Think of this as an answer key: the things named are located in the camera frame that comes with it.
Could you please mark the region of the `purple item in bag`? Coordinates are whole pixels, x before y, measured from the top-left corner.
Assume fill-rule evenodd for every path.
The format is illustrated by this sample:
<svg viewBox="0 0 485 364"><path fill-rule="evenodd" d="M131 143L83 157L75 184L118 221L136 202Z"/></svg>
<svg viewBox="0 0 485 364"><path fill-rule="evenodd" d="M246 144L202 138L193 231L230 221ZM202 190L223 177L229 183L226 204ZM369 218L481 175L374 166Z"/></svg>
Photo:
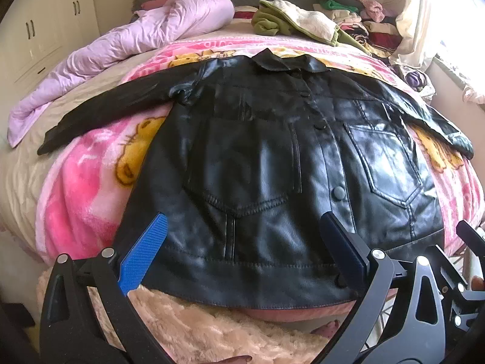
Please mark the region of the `purple item in bag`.
<svg viewBox="0 0 485 364"><path fill-rule="evenodd" d="M421 92L428 85L426 74L419 70L408 70L404 74L404 80L416 92Z"/></svg>

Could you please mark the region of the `pile of folded clothes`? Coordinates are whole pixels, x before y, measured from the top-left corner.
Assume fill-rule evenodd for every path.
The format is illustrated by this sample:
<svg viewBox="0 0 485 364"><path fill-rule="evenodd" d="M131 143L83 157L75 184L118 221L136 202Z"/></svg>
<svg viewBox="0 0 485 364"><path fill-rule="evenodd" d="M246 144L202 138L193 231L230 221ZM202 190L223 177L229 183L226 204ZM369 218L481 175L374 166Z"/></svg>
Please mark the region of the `pile of folded clothes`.
<svg viewBox="0 0 485 364"><path fill-rule="evenodd" d="M396 14L376 0L320 0L313 4L373 58L387 62L402 41Z"/></svg>

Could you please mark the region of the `pink cartoon bear blanket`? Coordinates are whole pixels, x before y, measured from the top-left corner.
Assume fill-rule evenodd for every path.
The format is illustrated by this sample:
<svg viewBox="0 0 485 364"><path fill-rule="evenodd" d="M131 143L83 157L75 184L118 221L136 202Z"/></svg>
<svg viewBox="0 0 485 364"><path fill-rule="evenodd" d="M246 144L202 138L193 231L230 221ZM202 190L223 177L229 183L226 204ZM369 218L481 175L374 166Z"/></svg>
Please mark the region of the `pink cartoon bear blanket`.
<svg viewBox="0 0 485 364"><path fill-rule="evenodd" d="M183 41L46 133L46 259L128 251L157 214L142 283L260 316L353 300L319 220L411 261L453 253L484 215L473 146L383 63L351 47L250 35Z"/></svg>

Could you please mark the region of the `lilac quilted duvet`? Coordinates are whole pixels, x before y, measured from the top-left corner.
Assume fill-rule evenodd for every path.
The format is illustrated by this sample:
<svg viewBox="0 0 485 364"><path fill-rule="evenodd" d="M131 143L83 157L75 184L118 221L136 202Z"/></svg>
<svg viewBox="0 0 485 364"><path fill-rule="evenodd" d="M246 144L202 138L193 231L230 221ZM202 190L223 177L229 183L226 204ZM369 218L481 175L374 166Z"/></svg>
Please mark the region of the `lilac quilted duvet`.
<svg viewBox="0 0 485 364"><path fill-rule="evenodd" d="M131 56L226 26L233 19L234 5L231 0L164 0L161 7L137 15L134 22L115 27L70 53L17 103L7 121L10 147L20 144L56 99Z"/></svg>

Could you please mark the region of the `green and cream fleece garment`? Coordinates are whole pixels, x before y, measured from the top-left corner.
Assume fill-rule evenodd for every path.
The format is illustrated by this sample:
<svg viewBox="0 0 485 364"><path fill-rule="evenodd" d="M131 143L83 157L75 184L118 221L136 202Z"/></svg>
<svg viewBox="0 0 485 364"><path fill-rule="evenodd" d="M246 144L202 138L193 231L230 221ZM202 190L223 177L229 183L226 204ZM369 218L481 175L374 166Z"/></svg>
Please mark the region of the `green and cream fleece garment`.
<svg viewBox="0 0 485 364"><path fill-rule="evenodd" d="M358 41L341 30L322 12L307 11L285 0L261 0L251 23L257 35L302 34L333 47L349 44L370 55Z"/></svg>

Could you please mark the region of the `beige bed sheet mattress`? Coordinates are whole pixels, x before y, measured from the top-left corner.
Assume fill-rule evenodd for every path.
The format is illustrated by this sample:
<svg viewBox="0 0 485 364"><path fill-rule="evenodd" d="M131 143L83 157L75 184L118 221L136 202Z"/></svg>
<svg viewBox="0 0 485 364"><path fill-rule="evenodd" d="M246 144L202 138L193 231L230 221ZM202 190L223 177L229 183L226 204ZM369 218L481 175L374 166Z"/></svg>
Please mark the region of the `beige bed sheet mattress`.
<svg viewBox="0 0 485 364"><path fill-rule="evenodd" d="M85 100L160 69L230 56L251 43L249 20L110 67L53 102L22 142L1 148L1 229L45 262L96 254L113 241L150 142L170 104L124 118L39 156L45 133Z"/></svg>

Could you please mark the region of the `cream window curtain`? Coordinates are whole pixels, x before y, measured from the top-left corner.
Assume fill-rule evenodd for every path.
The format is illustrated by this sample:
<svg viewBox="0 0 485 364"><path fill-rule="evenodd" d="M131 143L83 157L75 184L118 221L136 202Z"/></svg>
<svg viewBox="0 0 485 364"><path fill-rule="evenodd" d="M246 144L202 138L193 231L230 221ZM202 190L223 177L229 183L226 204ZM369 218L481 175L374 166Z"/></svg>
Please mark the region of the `cream window curtain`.
<svg viewBox="0 0 485 364"><path fill-rule="evenodd" d="M390 61L422 71L430 67L446 34L457 28L450 0L405 0L396 24L402 39Z"/></svg>

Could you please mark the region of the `black leather jacket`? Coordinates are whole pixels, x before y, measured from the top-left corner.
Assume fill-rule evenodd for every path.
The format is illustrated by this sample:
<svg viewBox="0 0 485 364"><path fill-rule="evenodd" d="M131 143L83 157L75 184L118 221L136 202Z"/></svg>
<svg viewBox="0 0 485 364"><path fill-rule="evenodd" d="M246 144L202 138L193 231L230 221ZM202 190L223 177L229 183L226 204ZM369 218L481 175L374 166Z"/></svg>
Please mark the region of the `black leather jacket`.
<svg viewBox="0 0 485 364"><path fill-rule="evenodd" d="M168 235L142 284L211 306L305 309L350 302L319 221L332 212L370 247L411 261L442 245L437 189L409 132L468 159L469 138L423 101L307 54L186 63L88 99L49 130L48 154L90 130L173 105L135 180L114 247L157 214Z"/></svg>

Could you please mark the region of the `red striped pillow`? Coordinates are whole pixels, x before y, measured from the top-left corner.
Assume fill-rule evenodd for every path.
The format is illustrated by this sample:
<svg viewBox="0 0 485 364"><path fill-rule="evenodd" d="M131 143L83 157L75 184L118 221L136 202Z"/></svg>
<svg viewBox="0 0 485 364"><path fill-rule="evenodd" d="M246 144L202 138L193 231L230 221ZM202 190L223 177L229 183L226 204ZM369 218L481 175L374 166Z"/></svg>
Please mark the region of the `red striped pillow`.
<svg viewBox="0 0 485 364"><path fill-rule="evenodd" d="M251 20L257 11L258 8L253 6L236 6L234 8L233 18Z"/></svg>

